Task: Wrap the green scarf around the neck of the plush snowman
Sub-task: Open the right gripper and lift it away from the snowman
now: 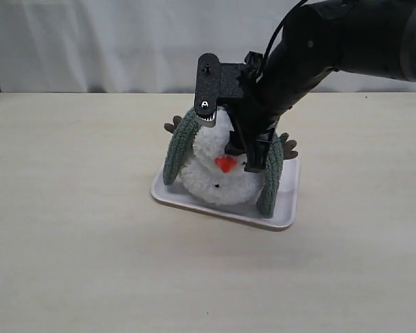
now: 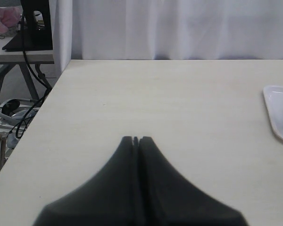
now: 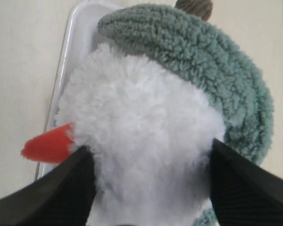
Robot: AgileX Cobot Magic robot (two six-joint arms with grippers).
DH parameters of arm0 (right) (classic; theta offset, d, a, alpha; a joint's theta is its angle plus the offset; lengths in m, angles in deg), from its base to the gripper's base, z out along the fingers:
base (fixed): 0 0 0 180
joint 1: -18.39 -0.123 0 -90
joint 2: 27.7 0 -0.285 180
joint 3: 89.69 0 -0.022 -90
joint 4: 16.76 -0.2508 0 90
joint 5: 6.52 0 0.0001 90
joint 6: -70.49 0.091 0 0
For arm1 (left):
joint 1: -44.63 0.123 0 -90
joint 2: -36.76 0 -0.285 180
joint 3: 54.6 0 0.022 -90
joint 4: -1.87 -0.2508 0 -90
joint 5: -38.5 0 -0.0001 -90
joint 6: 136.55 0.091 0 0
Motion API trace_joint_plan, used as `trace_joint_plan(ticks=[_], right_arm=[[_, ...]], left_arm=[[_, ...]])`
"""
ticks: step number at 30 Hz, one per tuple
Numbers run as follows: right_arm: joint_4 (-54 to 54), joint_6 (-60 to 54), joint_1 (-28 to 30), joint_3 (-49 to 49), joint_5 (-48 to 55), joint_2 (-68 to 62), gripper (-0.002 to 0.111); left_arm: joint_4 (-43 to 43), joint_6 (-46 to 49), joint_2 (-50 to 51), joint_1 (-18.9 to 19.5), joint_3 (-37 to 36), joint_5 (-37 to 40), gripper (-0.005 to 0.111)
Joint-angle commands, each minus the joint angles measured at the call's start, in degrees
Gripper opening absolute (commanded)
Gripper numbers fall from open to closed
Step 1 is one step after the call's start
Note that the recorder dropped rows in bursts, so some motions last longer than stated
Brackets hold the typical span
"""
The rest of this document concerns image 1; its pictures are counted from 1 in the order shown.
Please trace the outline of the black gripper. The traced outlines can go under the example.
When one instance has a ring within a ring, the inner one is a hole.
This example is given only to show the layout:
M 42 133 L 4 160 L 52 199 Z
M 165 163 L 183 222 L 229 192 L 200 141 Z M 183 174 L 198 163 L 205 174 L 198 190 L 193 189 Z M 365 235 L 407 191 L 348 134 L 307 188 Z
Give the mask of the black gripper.
M 228 154 L 246 154 L 245 171 L 266 169 L 277 118 L 264 110 L 266 102 L 257 89 L 263 54 L 250 51 L 240 63 L 222 63 L 213 53 L 198 58 L 193 109 L 202 126 L 216 124 L 217 100 L 227 108 L 232 130 Z

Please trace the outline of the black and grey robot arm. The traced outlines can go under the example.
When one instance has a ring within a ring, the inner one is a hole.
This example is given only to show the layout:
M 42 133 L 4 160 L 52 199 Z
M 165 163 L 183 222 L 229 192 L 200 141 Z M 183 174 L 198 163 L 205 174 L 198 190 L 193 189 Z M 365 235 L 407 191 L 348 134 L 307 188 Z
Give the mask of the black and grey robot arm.
M 280 117 L 339 71 L 416 83 L 416 1 L 300 1 L 264 53 L 198 58 L 193 109 L 213 127 L 224 107 L 233 126 L 225 153 L 245 154 L 245 170 L 258 173 Z

